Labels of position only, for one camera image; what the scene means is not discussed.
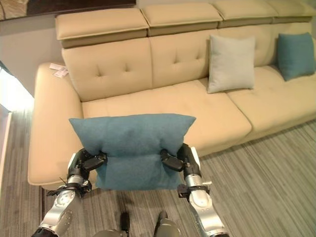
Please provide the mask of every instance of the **throw pillow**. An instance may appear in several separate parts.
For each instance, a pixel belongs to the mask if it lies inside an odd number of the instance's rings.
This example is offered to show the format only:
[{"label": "throw pillow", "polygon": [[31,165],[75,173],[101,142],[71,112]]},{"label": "throw pillow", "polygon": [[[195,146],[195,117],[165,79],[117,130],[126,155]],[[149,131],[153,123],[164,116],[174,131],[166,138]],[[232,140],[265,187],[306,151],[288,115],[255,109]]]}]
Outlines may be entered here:
[{"label": "throw pillow", "polygon": [[255,37],[210,37],[208,93],[254,87]]},{"label": "throw pillow", "polygon": [[176,114],[70,119],[90,154],[108,154],[108,163],[97,169],[96,186],[114,190],[176,189],[179,173],[162,164],[160,151],[176,155],[194,121]]},{"label": "throw pillow", "polygon": [[311,34],[279,34],[277,62],[284,80],[315,73],[314,44]]}]

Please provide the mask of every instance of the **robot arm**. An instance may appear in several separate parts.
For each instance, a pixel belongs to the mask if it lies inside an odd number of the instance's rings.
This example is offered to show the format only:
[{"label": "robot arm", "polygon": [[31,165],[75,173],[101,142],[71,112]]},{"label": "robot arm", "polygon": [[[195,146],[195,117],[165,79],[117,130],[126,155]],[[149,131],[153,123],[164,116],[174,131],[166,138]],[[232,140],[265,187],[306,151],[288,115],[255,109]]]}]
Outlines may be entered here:
[{"label": "robot arm", "polygon": [[66,232],[80,205],[80,199],[91,191],[92,185],[88,180],[90,171],[104,162],[107,162],[106,154],[91,156],[84,149],[72,156],[68,165],[67,183],[58,190],[48,192],[48,196],[57,197],[32,237],[60,237]]},{"label": "robot arm", "polygon": [[183,144],[177,157],[170,156],[167,150],[162,150],[160,155],[163,164],[173,170],[184,171],[186,185],[178,187],[178,195],[180,198],[187,198],[201,236],[228,237],[229,235],[213,207],[209,189],[206,183],[202,183],[195,148]]}]

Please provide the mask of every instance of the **light gray pillow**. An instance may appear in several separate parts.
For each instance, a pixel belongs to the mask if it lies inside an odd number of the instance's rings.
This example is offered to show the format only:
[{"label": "light gray pillow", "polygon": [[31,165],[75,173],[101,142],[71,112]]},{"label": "light gray pillow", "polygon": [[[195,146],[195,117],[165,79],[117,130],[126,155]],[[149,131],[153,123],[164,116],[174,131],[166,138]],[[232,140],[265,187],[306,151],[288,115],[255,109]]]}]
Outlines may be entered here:
[{"label": "light gray pillow", "polygon": [[210,37],[208,93],[254,87],[255,37]]}]

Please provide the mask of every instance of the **paper tag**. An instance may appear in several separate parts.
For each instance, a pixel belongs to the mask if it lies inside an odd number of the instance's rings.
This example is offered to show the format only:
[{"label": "paper tag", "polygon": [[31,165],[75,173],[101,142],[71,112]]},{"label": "paper tag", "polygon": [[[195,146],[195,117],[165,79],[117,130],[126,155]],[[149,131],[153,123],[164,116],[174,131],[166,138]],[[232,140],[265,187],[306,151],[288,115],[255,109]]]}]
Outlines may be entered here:
[{"label": "paper tag", "polygon": [[68,70],[66,67],[63,67],[62,69],[58,70],[57,72],[55,72],[53,75],[55,77],[58,78],[63,78],[64,76],[66,76],[68,74]]},{"label": "paper tag", "polygon": [[49,65],[49,68],[50,69],[54,69],[54,70],[61,70],[61,69],[63,69],[65,66],[62,66],[62,65],[58,65],[58,64],[54,64],[54,63],[51,63],[50,65]]}]

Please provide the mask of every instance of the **sofa armrest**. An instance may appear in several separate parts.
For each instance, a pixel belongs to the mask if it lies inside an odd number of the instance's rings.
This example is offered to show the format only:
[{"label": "sofa armrest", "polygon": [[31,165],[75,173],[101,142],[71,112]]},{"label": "sofa armrest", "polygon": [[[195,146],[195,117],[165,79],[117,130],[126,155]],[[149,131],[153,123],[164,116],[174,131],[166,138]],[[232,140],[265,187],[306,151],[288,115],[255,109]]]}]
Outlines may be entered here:
[{"label": "sofa armrest", "polygon": [[82,144],[69,118],[83,118],[69,75],[60,79],[49,63],[39,66],[29,150],[28,182],[50,185],[66,178],[67,165]]}]

